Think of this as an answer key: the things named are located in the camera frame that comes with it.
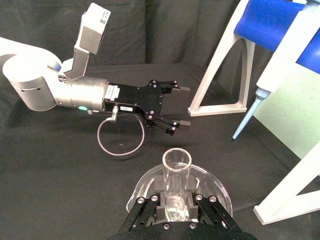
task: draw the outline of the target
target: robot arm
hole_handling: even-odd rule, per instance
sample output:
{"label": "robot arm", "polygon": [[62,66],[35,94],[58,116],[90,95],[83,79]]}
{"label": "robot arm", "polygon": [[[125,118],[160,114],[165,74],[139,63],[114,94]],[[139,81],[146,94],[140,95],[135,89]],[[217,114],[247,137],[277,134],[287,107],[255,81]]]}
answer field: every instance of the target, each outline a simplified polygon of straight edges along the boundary
{"label": "robot arm", "polygon": [[177,81],[151,80],[147,86],[110,83],[107,79],[84,76],[90,53],[96,54],[111,12],[92,3],[82,15],[73,58],[61,61],[51,52],[0,38],[3,73],[29,109],[46,111],[55,105],[87,110],[89,114],[138,114],[147,127],[169,135],[187,121],[159,117],[163,94],[186,90]]}

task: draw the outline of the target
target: white stand base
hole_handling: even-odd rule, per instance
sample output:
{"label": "white stand base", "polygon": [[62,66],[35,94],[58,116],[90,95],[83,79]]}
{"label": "white stand base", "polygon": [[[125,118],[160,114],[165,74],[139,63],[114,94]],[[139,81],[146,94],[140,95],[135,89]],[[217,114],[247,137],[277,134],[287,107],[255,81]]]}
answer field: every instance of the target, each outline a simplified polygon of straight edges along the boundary
{"label": "white stand base", "polygon": [[209,116],[218,114],[236,114],[244,113],[247,111],[247,107],[241,102],[235,104],[224,104],[224,105],[212,105],[212,106],[199,106],[197,110],[193,111],[188,107],[188,113],[191,117],[198,116]]}
{"label": "white stand base", "polygon": [[320,190],[297,194],[320,174],[320,142],[292,169],[253,211],[261,224],[270,224],[320,210]]}
{"label": "white stand base", "polygon": [[[196,94],[192,100],[190,107],[188,108],[188,113],[192,117],[217,114],[243,113],[247,110],[246,106],[252,63],[254,59],[255,43],[239,35],[236,35],[234,31],[238,22],[244,14],[248,2],[249,0],[240,1],[222,35],[219,45],[216,48],[212,60],[202,78],[200,86],[196,91]],[[242,75],[239,91],[239,101],[235,104],[200,106],[219,66],[225,59],[229,50],[237,41],[242,42]]]}

